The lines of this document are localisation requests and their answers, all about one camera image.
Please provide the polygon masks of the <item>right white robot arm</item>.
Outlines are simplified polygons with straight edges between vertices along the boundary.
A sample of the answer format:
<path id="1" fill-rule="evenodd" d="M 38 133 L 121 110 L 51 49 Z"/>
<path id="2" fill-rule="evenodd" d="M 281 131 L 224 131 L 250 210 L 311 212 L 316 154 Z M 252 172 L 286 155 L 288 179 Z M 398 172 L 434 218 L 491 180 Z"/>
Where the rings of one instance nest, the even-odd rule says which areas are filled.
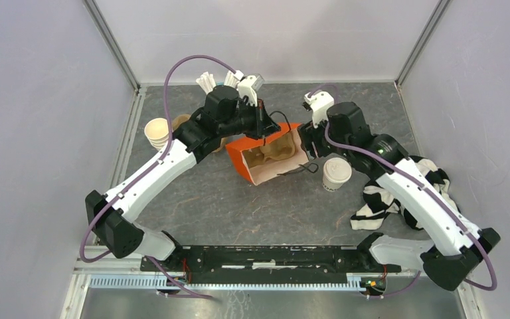
<path id="1" fill-rule="evenodd" d="M 424 272 L 440 288 L 453 291 L 466 282 L 492 291 L 497 277 L 489 252 L 501 237 L 481 229 L 454 209 L 420 173 L 408 152 L 388 134 L 372 134 L 353 102 L 304 102 L 312 120 L 298 128 L 301 147 L 311 158 L 337 154 L 388 191 L 428 233 L 426 241 L 373 233 L 358 248 L 365 271 L 398 265 Z"/>

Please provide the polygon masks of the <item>white paper coffee cup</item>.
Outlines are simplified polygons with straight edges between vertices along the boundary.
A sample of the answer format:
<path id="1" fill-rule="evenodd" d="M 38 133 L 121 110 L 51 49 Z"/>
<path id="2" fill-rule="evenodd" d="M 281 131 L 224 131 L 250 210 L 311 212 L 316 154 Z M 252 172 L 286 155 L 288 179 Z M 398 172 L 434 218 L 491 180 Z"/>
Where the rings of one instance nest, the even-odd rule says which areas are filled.
<path id="1" fill-rule="evenodd" d="M 323 171 L 322 186 L 327 191 L 337 191 L 350 180 L 352 171 Z"/>

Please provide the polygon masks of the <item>orange paper bag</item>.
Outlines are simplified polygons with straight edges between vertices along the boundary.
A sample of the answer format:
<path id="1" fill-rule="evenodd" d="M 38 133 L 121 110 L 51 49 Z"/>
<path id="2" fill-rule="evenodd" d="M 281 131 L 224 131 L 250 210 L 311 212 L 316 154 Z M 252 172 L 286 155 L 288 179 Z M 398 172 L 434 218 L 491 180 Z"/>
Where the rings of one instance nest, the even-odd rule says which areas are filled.
<path id="1" fill-rule="evenodd" d="M 261 140 L 238 138 L 225 146 L 236 172 L 253 185 L 304 171 L 316 173 L 319 165 L 310 162 L 301 146 L 301 124 L 290 122 L 281 111 L 272 114 L 284 118 L 278 132 Z"/>

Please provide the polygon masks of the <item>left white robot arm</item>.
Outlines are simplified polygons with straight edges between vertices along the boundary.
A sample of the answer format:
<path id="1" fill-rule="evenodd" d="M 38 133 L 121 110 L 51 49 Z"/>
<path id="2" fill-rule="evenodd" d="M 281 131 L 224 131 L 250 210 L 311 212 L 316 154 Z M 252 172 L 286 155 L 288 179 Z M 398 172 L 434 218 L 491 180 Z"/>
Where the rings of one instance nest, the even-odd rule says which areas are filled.
<path id="1" fill-rule="evenodd" d="M 261 99 L 251 102 L 232 87 L 217 86 L 163 149 L 131 177 L 105 194 L 96 190 L 87 194 L 88 230 L 117 259 L 139 253 L 155 258 L 165 270 L 177 269 L 182 262 L 177 242 L 164 231 L 138 226 L 137 217 L 176 177 L 220 147 L 223 138 L 243 134 L 263 140 L 280 130 Z"/>

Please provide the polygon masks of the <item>white plastic cup lid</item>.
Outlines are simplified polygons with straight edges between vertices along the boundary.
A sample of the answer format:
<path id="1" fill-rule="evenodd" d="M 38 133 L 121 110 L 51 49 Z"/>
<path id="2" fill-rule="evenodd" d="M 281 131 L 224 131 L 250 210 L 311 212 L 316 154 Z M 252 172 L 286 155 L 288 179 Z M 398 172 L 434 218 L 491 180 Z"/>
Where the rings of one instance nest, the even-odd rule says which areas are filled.
<path id="1" fill-rule="evenodd" d="M 327 181 L 345 183 L 350 180 L 353 168 L 343 158 L 331 158 L 323 166 L 323 176 Z"/>

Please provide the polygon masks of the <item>brown cardboard cup carrier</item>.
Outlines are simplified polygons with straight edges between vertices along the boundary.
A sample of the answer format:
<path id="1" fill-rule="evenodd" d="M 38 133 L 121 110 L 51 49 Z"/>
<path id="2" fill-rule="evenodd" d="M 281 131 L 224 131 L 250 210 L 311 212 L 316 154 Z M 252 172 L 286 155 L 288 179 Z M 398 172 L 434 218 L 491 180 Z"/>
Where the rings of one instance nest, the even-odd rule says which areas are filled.
<path id="1" fill-rule="evenodd" d="M 268 160 L 282 161 L 289 159 L 296 152 L 292 133 L 286 133 L 273 142 L 253 149 L 253 152 L 256 154 L 254 157 L 254 165 L 262 165 Z"/>

